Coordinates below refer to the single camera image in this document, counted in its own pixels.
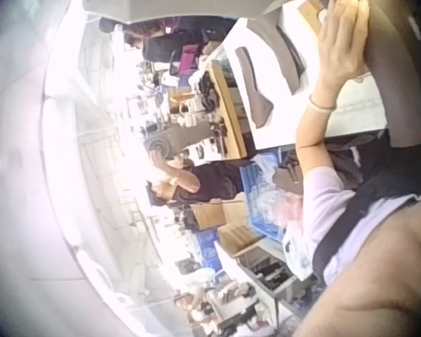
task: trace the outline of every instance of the leather piece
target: leather piece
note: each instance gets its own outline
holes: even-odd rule
[[[248,94],[251,119],[256,128],[262,128],[267,123],[268,118],[273,111],[273,103],[258,91],[254,67],[246,47],[237,48],[235,53],[239,59],[246,92]]]
[[[298,166],[297,171],[300,175],[298,176],[298,181],[295,180],[295,177],[292,176],[292,173],[286,168],[276,168],[276,171],[273,175],[273,183],[290,193],[294,193],[297,195],[304,194],[304,188],[302,186],[302,171],[301,168]]]
[[[282,76],[286,79],[291,93],[294,94],[300,88],[300,77],[290,49],[276,29],[276,23],[272,25],[262,18],[250,19],[246,23],[246,27],[258,35],[273,50],[281,68]]]
[[[288,50],[292,55],[293,62],[295,63],[296,72],[298,73],[298,76],[301,77],[302,73],[306,70],[306,67],[301,61],[300,54],[296,50],[293,42],[288,38],[287,34],[284,33],[279,26],[276,26],[276,30],[279,33],[279,35],[281,35],[281,38],[283,39],[284,43],[287,45]]]
[[[321,0],[327,8],[328,0]],[[385,108],[393,147],[421,143],[421,40],[411,0],[371,0],[365,60]]]
[[[354,161],[351,150],[329,152],[330,159],[347,190],[356,189],[363,181],[361,169]],[[273,183],[287,192],[304,194],[302,169],[295,150],[287,152],[287,157],[273,175]]]

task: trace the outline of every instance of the plastic bag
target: plastic bag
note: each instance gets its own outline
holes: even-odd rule
[[[272,153],[262,153],[255,155],[252,159],[262,170],[263,178],[269,184],[273,183],[273,176],[276,172],[276,167],[278,167],[278,159]]]
[[[305,239],[300,228],[290,226],[282,239],[282,248],[287,266],[300,281],[308,278],[312,272],[312,262],[306,252]]]
[[[263,192],[258,197],[258,209],[268,223],[278,227],[302,229],[302,196],[284,190]]]

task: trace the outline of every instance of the white table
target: white table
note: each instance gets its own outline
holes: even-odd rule
[[[308,97],[317,80],[319,56],[316,36],[298,11],[303,2],[304,0],[296,0],[283,5],[278,21],[279,27],[294,43],[306,67],[305,73],[301,76],[301,88],[294,95],[291,95],[286,80],[282,77],[272,49],[246,28],[246,19],[240,19],[223,42],[248,116],[250,116],[248,95],[241,66],[235,55],[238,47],[245,46],[248,49],[255,68],[258,90],[274,103],[272,115],[266,126],[256,129],[254,123],[250,121],[258,149],[295,142],[298,122],[307,107]],[[371,75],[361,84],[353,81],[346,83],[340,94],[338,107],[329,121],[327,136],[343,136],[385,127],[385,111]]]
[[[246,274],[243,268],[237,263],[235,259],[233,259],[221,246],[218,242],[215,243],[215,248],[217,250],[218,258],[222,263],[223,270],[227,273],[227,275],[237,281],[238,283],[242,284],[248,282],[251,284],[256,290],[256,296],[258,297],[259,301],[263,303],[269,310],[271,316],[271,322],[273,322],[273,326],[276,325],[276,310],[274,305],[274,299],[256,282]],[[286,318],[290,317],[291,315],[296,314],[296,312],[292,312],[289,308],[287,308],[281,301],[278,303],[278,318],[279,321],[282,322]]]

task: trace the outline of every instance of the cardboard box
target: cardboard box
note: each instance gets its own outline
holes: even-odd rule
[[[191,208],[200,230],[220,227],[227,223],[244,223],[248,219],[244,193],[239,193],[230,201],[211,200],[207,204],[193,204]]]

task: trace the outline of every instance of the light purple shirt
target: light purple shirt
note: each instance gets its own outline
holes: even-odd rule
[[[312,261],[318,243],[346,209],[354,196],[345,190],[343,182],[333,168],[320,166],[309,171],[304,178],[303,223],[307,255]],[[380,199],[371,205],[368,214],[359,221],[337,254],[324,270],[324,280],[329,285],[355,259],[370,233],[393,211],[414,194],[396,199]]]

